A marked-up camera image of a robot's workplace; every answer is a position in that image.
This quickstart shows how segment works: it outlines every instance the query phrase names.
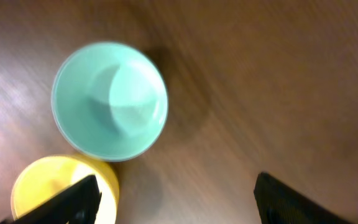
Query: bowl rim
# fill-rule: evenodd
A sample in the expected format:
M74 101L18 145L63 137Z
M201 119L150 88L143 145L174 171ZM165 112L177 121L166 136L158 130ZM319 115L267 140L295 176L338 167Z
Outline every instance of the bowl rim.
M162 85L163 85L163 90L164 90L164 94L165 96L167 96L166 99L166 104L167 107L165 108L165 111L163 111L163 116L164 119L162 121L162 125L161 128L159 129L156 137L153 139L153 141L150 142L150 144L145 144L144 148L142 150L140 150L137 153L132 153L129 154L128 156L101 156L98 155L96 153L93 152L89 152L88 150L84 150L82 149L79 145L77 145L72 139L70 139L67 135L67 132L62 128L60 122L59 122L59 118L57 116L57 105L56 105L56 91L57 91L57 86L59 83L59 79L62 75L62 71L65 69L65 67L68 65L68 63L73 59L73 57L77 56L78 54L82 53L84 50L91 48L91 47L95 47L97 45L115 45L115 46L119 46L119 47L125 47L131 50L135 50L137 53L143 55L148 62L150 62L150 64L152 66L155 67L157 74L160 76L160 79L162 81ZM169 109L169 102L168 102L168 92L167 92L167 87L166 84L164 82L163 76L161 75L160 70L158 69L158 67L153 63L153 61L151 61L151 59L148 58L148 56L146 56L145 54L143 54L140 50L137 50L134 47L131 47L130 45L127 44L123 44L120 42L114 42L114 41L102 41L102 42L93 42L87 45L83 45L82 47L78 48L77 50L75 50L69 57L67 57L65 59L65 61L62 63L62 65L60 66L60 68L58 69L57 74L55 75L55 79L53 81L53 85L52 85L52 94L51 94L51 107L52 107L52 114L53 114L53 119L55 120L55 123L57 125L57 128L59 129L60 133L62 134L62 136L66 139L66 141L73 146L76 150L90 156L93 157L95 159L101 159L103 161L110 161L110 162L121 162L121 161L127 161L130 159L133 159L141 154L143 154L145 151L147 151L155 142L156 140L160 137L162 130L165 127L165 123L167 122L167 118L168 118L168 109Z

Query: teal bowl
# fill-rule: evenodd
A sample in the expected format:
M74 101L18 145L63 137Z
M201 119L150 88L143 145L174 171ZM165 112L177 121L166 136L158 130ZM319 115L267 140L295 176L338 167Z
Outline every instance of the teal bowl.
M138 50L115 42L87 45L61 66L52 111L65 139L105 161L145 152L158 138L168 96L155 65Z

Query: table surface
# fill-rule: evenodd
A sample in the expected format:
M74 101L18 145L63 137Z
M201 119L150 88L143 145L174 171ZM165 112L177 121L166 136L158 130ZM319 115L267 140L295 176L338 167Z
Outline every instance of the table surface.
M115 163L117 223L260 223L263 170L358 223L358 1L0 0L0 220L19 173L73 153L53 120L62 62L88 43L145 52L168 120Z

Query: wooden table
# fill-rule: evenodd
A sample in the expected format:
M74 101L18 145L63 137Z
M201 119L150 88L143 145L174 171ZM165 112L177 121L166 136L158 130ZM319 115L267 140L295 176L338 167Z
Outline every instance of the wooden table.
M170 97L158 141L113 164L117 223L260 223L263 170L358 222L356 0L0 0L0 220L27 165L75 151L50 90L100 40L149 55Z

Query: yellow bowl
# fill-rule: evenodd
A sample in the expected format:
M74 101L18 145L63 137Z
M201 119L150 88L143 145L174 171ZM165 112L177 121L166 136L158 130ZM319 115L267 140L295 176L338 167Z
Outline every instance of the yellow bowl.
M82 155L44 157L26 167L12 189L14 219L29 213L90 174L96 176L102 192L95 224L114 223L119 198L117 177L105 162Z

